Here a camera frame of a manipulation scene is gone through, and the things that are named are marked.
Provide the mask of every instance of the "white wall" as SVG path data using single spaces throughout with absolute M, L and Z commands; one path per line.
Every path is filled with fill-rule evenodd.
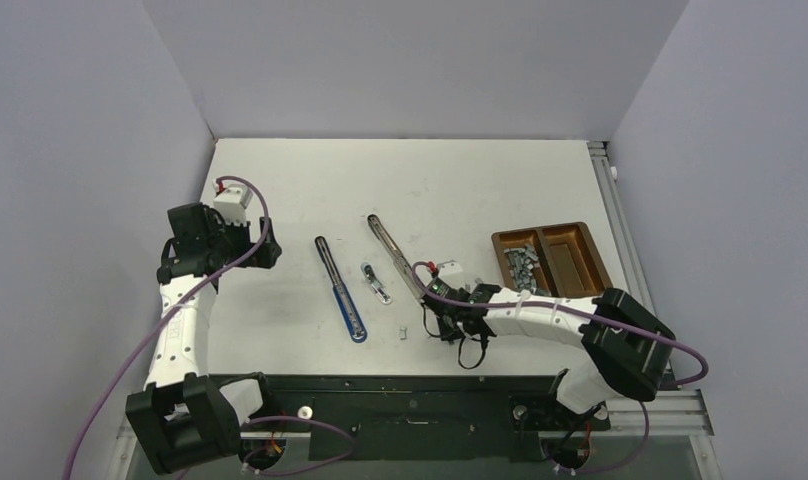
M 692 0 L 610 153 L 726 478 L 808 479 L 808 2 Z
M 145 6 L 220 137 L 606 139 L 686 3 Z
M 62 471 L 157 319 L 165 212 L 197 197 L 212 150 L 140 3 L 52 3 L 0 2 L 0 479 Z M 143 379 L 122 382 L 76 478 L 103 478 Z

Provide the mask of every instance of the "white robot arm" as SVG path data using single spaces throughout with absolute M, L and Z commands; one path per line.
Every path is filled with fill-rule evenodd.
M 478 335 L 486 351 L 490 337 L 523 335 L 583 349 L 589 360 L 558 377 L 557 401 L 582 414 L 612 398 L 654 400 L 672 348 L 614 330 L 586 316 L 524 302 L 563 304 L 581 314 L 595 314 L 675 340 L 675 335 L 626 292 L 608 288 L 599 297 L 566 299 L 533 296 L 497 285 L 480 284 L 471 293 L 454 289 L 438 275 L 428 285 L 433 296 L 423 301 L 437 316 L 440 338 L 454 341 Z M 439 298 L 501 308 L 449 305 Z
M 219 187 L 213 207 L 169 210 L 174 238 L 157 270 L 163 315 L 204 277 L 249 251 L 249 200 L 247 187 L 230 185 Z M 239 266 L 272 268 L 280 254 L 269 228 L 261 247 Z M 127 398 L 128 420 L 157 473 L 235 454 L 240 425 L 263 406 L 262 374 L 221 383 L 208 375 L 207 334 L 217 292 L 214 281 L 180 306 L 157 339 L 144 391 Z

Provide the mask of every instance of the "black cable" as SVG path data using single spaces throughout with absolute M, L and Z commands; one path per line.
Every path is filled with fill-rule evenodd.
M 434 335 L 433 333 L 430 333 L 430 330 L 428 330 L 428 307 L 424 305 L 422 305 L 422 326 L 425 327 L 425 333 L 427 333 L 429 337 L 445 340 L 442 338 L 442 335 Z
M 589 410 L 587 410 L 586 413 L 581 415 L 580 420 L 577 423 L 575 423 L 575 425 L 568 432 L 566 432 L 566 435 L 564 435 L 562 439 L 560 439 L 560 442 L 557 444 L 557 447 L 555 449 L 553 449 L 553 450 L 548 449 L 548 452 L 549 452 L 548 455 L 546 455 L 545 457 L 536 458 L 536 459 L 530 458 L 528 456 L 528 453 L 525 450 L 525 446 L 524 446 L 525 445 L 525 443 L 524 443 L 525 421 L 528 418 L 528 413 L 526 412 L 524 415 L 522 415 L 522 418 L 519 419 L 519 448 L 522 450 L 522 453 L 525 455 L 525 458 L 527 458 L 528 460 L 530 460 L 532 462 L 547 462 L 547 461 L 551 460 L 552 458 L 554 458 L 554 454 L 550 453 L 550 452 L 557 453 L 557 452 L 563 451 L 563 447 L 566 446 L 566 442 L 568 442 L 569 439 L 572 438 L 572 435 L 574 435 L 578 431 L 578 429 L 581 428 L 582 425 L 585 425 L 588 421 L 590 421 L 592 419 L 592 417 L 596 413 L 598 413 L 599 410 L 601 410 L 601 405 L 600 404 L 592 407 Z
M 566 435 L 563 436 L 563 438 L 560 440 L 560 443 L 557 444 L 557 448 L 555 448 L 553 450 L 553 452 L 554 453 L 562 452 L 563 447 L 566 446 L 566 442 L 569 441 L 569 439 L 572 437 L 572 435 L 574 435 L 575 432 L 577 432 L 578 429 L 581 428 L 582 425 L 584 425 L 588 421 L 592 420 L 592 417 L 595 416 L 595 414 L 598 413 L 599 410 L 601 410 L 601 404 L 598 404 L 598 405 L 592 407 L 591 409 L 589 409 L 587 411 L 587 413 L 581 415 L 580 420 L 577 423 L 575 423 L 575 426 L 572 427 L 571 430 L 566 432 Z M 550 452 L 552 452 L 552 450 L 549 449 L 548 451 L 549 451 L 549 453 L 548 453 L 548 455 L 546 455 L 546 457 L 545 457 L 545 459 L 543 461 L 551 460 L 552 458 L 554 458 L 554 453 L 550 453 Z
M 489 345 L 489 337 L 484 336 L 481 334 L 480 342 L 481 342 L 481 358 L 478 359 L 478 362 L 472 365 L 471 367 L 467 367 L 463 365 L 463 362 L 460 360 L 460 357 L 463 355 L 463 342 L 466 341 L 466 337 L 460 339 L 460 345 L 457 346 L 457 365 L 460 365 L 461 368 L 464 370 L 474 370 L 481 366 L 484 359 L 486 358 L 486 347 Z

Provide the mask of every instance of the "blue screwdriver handle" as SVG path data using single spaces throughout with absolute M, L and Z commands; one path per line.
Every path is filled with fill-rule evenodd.
M 348 287 L 345 286 L 345 282 L 342 281 L 342 277 L 339 275 L 339 269 L 336 268 L 336 263 L 333 261 L 333 255 L 330 253 L 327 240 L 322 236 L 318 236 L 315 244 L 319 257 L 327 269 L 330 281 L 333 283 L 333 296 L 336 298 L 336 303 L 339 304 L 339 311 L 342 312 L 342 318 L 345 319 L 345 327 L 348 328 L 351 340 L 355 343 L 363 343 L 368 338 L 366 327 L 357 312 L 357 307 L 354 306 L 354 301 L 351 300 Z

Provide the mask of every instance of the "metal bolt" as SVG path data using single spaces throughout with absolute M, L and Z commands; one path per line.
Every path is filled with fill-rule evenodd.
M 528 413 L 528 407 L 524 405 L 516 405 L 513 407 L 513 418 L 516 420 L 521 420 L 522 416 Z

